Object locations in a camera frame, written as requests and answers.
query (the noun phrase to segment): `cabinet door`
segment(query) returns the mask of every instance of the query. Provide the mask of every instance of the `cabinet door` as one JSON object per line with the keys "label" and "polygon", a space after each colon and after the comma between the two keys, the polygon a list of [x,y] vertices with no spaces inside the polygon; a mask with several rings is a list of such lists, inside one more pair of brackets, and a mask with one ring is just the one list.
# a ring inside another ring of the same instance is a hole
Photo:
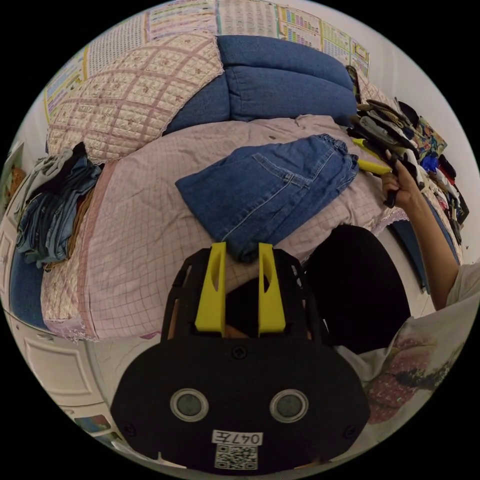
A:
{"label": "cabinet door", "polygon": [[10,270],[17,243],[17,226],[5,215],[0,224],[0,299],[4,310],[10,311]]}
{"label": "cabinet door", "polygon": [[75,344],[14,317],[11,329],[28,366],[58,405],[78,407],[104,401],[82,341]]}

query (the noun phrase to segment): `pile of clothes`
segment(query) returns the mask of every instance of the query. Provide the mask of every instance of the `pile of clothes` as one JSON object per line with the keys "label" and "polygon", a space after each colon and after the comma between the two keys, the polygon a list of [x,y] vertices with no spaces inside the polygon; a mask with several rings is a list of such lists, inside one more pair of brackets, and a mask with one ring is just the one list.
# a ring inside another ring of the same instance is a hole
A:
{"label": "pile of clothes", "polygon": [[455,186],[455,169],[443,155],[447,143],[412,107],[403,102],[398,105],[401,111],[376,100],[359,104],[348,134],[367,140],[371,152],[383,160],[387,160],[386,150],[396,153],[420,191],[429,188],[435,194],[460,245],[468,208]]}
{"label": "pile of clothes", "polygon": [[327,133],[289,143],[243,146],[175,185],[190,211],[239,262],[258,258],[338,197],[358,157]]}
{"label": "pile of clothes", "polygon": [[101,172],[83,142],[37,162],[15,210],[16,248],[27,264],[50,271],[72,256]]}

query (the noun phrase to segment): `drawer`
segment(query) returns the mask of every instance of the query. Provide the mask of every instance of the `drawer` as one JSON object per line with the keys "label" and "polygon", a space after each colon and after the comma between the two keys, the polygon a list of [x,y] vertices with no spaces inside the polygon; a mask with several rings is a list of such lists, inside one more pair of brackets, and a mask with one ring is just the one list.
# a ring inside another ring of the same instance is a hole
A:
{"label": "drawer", "polygon": [[21,354],[58,405],[79,407],[104,401],[82,341],[75,344],[10,318],[12,334]]}

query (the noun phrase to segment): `printed shirt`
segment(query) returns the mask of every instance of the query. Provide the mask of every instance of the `printed shirt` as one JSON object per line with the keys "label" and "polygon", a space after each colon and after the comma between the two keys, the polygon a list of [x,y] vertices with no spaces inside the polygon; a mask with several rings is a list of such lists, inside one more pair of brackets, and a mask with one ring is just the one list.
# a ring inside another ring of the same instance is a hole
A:
{"label": "printed shirt", "polygon": [[419,411],[458,358],[479,304],[477,261],[460,266],[445,308],[409,318],[388,348],[356,355],[337,347],[363,382],[371,415],[357,441],[333,464],[379,444]]}

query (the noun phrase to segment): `person's hand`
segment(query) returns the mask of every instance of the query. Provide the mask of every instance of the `person's hand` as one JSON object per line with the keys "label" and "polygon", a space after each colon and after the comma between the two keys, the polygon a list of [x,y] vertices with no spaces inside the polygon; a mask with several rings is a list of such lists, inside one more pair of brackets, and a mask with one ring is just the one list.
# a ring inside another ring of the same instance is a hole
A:
{"label": "person's hand", "polygon": [[[388,150],[386,151],[386,155],[388,159],[392,157]],[[403,166],[401,161],[397,160],[395,168],[398,175],[386,173],[381,176],[382,192],[385,198],[387,198],[390,190],[398,191],[396,194],[395,206],[408,211],[418,203],[419,196],[422,194],[420,193],[414,178]]]}

